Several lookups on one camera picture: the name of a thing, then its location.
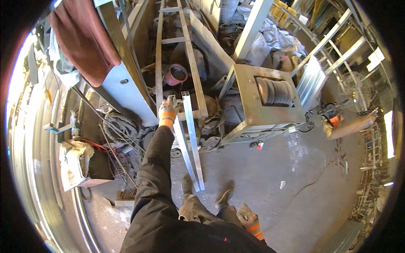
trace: sleeve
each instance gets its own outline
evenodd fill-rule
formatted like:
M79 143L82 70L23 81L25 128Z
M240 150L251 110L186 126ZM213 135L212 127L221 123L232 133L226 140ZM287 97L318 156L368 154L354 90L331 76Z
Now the sleeve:
M136 241L151 239L153 231L179 217L171 197L170 150L174 141L171 130L160 126L156 130L138 173L131 225L122 243L121 252L133 249Z

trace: debris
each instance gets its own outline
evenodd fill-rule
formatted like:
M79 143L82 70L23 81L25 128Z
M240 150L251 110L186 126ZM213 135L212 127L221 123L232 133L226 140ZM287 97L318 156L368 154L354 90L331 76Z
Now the debris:
M282 190L284 188L284 186L286 185L286 182L283 180L280 182L280 190Z

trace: stacked discs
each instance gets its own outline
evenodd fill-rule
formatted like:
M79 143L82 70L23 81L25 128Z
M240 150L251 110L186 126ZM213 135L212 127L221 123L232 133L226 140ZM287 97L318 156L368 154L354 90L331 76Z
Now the stacked discs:
M291 106L292 88L286 81L273 81L267 78L257 77L260 98L263 105L267 106Z

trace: yellow container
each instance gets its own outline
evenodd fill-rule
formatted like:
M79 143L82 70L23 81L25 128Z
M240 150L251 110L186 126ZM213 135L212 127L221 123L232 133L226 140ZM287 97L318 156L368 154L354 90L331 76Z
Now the yellow container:
M281 1L278 2L278 5L280 5L281 7L286 8L286 9L288 8L288 5L285 4L285 3L283 3L283 2L281 2ZM272 14L273 14L273 17L274 17L277 21L279 21L279 20L281 19L281 17L283 16L284 12L283 12L282 10L280 10L279 8L274 7Z
M270 7L270 13L273 13L274 8L276 7L275 4L277 4L279 0L274 0L274 3Z
M295 16L297 15L297 12L294 9L291 9L290 7L287 8L288 12L292 15ZM288 26L290 25L291 21L288 21L286 23L286 19L288 18L288 15L284 13L284 15L280 18L279 24L281 28L287 29Z

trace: black jacket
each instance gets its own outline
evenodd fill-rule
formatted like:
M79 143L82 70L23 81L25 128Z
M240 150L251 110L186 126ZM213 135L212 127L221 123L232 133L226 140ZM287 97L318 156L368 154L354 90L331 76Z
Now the black jacket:
M131 226L121 252L272 252L243 228L215 221L180 221L171 197L170 149L174 136L161 126L153 136L138 173Z

